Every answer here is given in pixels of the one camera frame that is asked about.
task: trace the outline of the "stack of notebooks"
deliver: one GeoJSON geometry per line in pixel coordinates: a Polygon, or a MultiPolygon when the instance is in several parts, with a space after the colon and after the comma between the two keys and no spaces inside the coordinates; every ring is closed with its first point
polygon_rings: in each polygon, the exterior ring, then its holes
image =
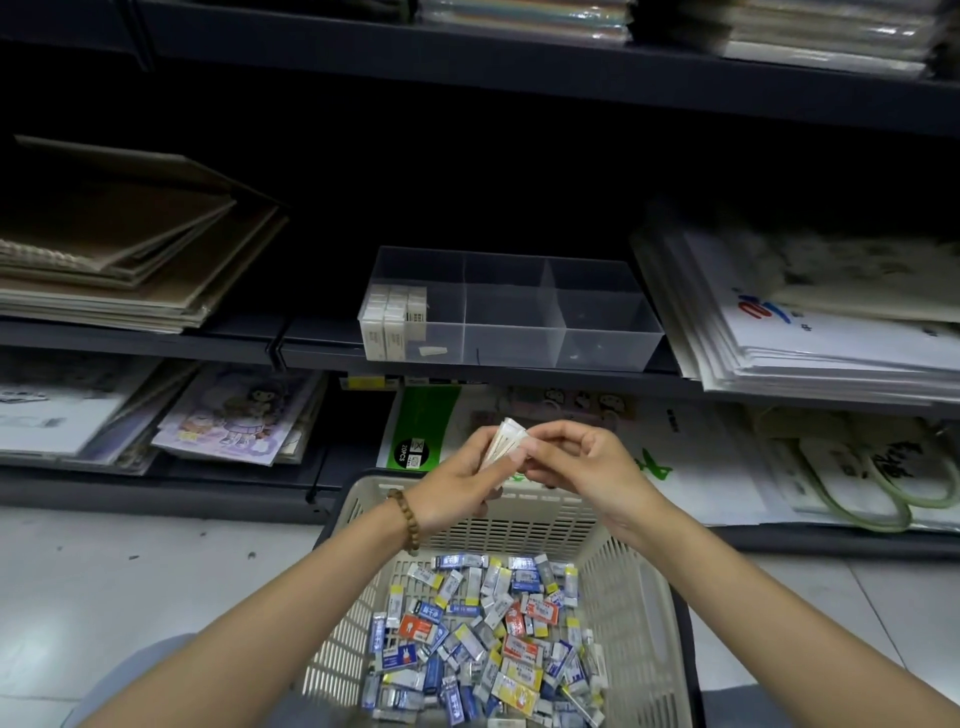
{"type": "Polygon", "coordinates": [[[152,444],[188,459],[298,465],[325,390],[323,372],[206,364],[152,444]]]}
{"type": "Polygon", "coordinates": [[[17,141],[54,172],[0,200],[0,315],[196,328],[287,222],[185,157],[17,141]]]}
{"type": "Polygon", "coordinates": [[[960,402],[960,243],[658,202],[633,244],[682,373],[707,391],[960,402]]]}
{"type": "Polygon", "coordinates": [[[420,20],[501,33],[623,45],[632,14],[624,0],[420,0],[420,20]]]}
{"type": "Polygon", "coordinates": [[[156,424],[195,362],[0,351],[0,465],[142,475],[156,424]]]}
{"type": "Polygon", "coordinates": [[[918,78],[945,33],[934,0],[682,0],[681,41],[742,61],[918,78]]]}

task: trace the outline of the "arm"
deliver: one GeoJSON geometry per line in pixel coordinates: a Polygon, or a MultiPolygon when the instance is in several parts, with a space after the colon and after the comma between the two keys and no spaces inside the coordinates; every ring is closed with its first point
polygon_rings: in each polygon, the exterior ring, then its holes
{"type": "Polygon", "coordinates": [[[676,508],[612,433],[530,429],[528,477],[579,493],[639,551],[799,725],[960,726],[957,707],[676,508]]]}
{"type": "MultiPolygon", "coordinates": [[[[471,513],[482,515],[484,498],[514,473],[522,454],[477,472],[495,432],[478,430],[406,490],[424,538],[471,513]]],[[[406,541],[406,520],[396,502],[380,503],[119,692],[83,728],[259,725],[406,541]]]]}

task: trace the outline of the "clear plastic organizer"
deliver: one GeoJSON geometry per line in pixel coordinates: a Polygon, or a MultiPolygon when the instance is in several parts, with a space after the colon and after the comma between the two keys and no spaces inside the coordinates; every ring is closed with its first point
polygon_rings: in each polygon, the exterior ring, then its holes
{"type": "MultiPolygon", "coordinates": [[[[412,482],[416,481],[390,475],[361,478],[347,493],[332,533],[381,502],[391,488],[412,482]]],[[[512,555],[546,553],[551,561],[573,562],[580,572],[577,617],[604,645],[610,678],[604,725],[691,728],[676,613],[670,587],[660,573],[613,538],[577,497],[533,483],[506,483],[503,497],[489,506],[485,519],[456,524],[427,541],[416,556],[401,551],[380,571],[310,661],[300,683],[303,694],[344,709],[358,706],[370,663],[373,612],[383,610],[392,584],[403,585],[408,595],[428,592],[407,576],[411,564],[432,569],[434,556],[459,551],[488,553],[505,562],[512,555]]],[[[466,586],[465,580],[453,603],[464,601],[466,586]]],[[[469,619],[447,621],[455,627],[469,619]]],[[[551,640],[557,638],[551,634],[551,640]]],[[[349,713],[348,725],[381,724],[359,708],[349,713]]],[[[432,716],[421,714],[417,724],[446,726],[443,711],[432,716]]]]}
{"type": "Polygon", "coordinates": [[[383,247],[370,284],[426,291],[387,360],[642,372],[663,336],[620,261],[383,247]]]}

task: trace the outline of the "right hand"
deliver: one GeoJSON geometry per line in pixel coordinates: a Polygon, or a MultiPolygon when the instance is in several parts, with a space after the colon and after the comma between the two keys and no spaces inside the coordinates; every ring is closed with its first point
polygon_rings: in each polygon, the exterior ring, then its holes
{"type": "Polygon", "coordinates": [[[637,547],[647,519],[672,508],[609,430],[558,420],[534,425],[527,434],[520,446],[530,459],[520,471],[585,498],[620,541],[637,547]]]}

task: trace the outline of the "bracelet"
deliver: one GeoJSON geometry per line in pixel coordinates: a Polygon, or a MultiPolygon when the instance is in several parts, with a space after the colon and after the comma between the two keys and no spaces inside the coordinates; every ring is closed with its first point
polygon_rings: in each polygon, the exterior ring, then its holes
{"type": "Polygon", "coordinates": [[[396,501],[396,504],[400,506],[400,510],[403,511],[403,518],[407,520],[407,532],[410,534],[410,539],[407,542],[406,550],[418,550],[420,548],[420,524],[417,523],[417,517],[414,516],[414,512],[410,509],[407,496],[403,494],[403,491],[394,488],[387,494],[387,497],[391,497],[396,501]]]}

